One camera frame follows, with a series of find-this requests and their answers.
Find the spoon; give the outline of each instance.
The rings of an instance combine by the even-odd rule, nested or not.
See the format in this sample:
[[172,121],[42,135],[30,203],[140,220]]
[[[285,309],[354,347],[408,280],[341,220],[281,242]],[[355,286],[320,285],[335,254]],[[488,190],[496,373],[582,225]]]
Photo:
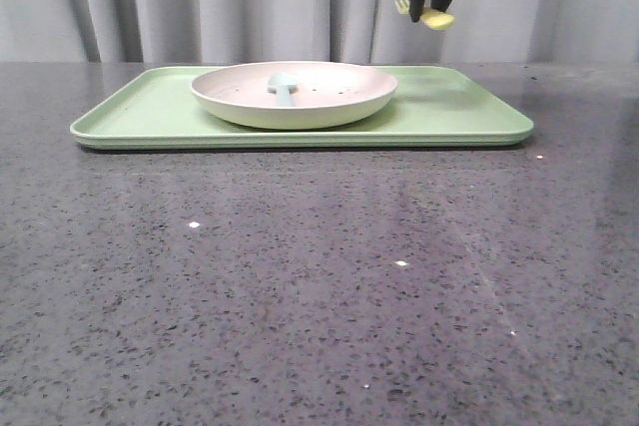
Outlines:
[[292,107],[294,105],[291,91],[298,87],[298,81],[293,75],[277,72],[269,78],[269,92],[276,94],[278,107]]

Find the curtain fold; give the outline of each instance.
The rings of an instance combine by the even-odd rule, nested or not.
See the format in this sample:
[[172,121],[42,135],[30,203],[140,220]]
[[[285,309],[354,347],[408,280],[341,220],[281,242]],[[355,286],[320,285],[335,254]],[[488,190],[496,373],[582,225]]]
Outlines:
[[394,0],[0,0],[0,61],[639,61],[634,0],[454,0],[445,33]]

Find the white bowl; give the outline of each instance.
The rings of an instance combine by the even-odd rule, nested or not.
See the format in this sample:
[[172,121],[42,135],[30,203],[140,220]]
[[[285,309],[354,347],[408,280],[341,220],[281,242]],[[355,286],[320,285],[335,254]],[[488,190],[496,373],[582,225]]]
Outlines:
[[[293,75],[293,107],[276,106],[269,77]],[[228,122],[277,130],[333,127],[368,117],[384,107],[397,79],[373,67],[335,62],[263,62],[214,70],[191,90],[209,113]]]

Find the green tray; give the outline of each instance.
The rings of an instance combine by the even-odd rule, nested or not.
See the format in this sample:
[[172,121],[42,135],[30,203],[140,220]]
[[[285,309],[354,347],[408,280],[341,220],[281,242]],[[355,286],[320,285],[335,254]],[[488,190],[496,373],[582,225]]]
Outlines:
[[459,72],[443,67],[376,67],[399,83],[376,114],[312,131],[242,127],[206,112],[191,81],[217,67],[144,72],[71,124],[71,134],[99,150],[514,145],[530,119]]

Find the speckled gray surface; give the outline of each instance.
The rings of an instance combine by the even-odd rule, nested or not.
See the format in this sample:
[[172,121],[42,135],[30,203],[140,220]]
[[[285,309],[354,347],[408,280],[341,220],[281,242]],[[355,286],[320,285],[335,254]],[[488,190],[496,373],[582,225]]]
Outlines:
[[639,67],[452,67],[533,137],[98,154],[145,66],[0,65],[0,424],[639,424]]

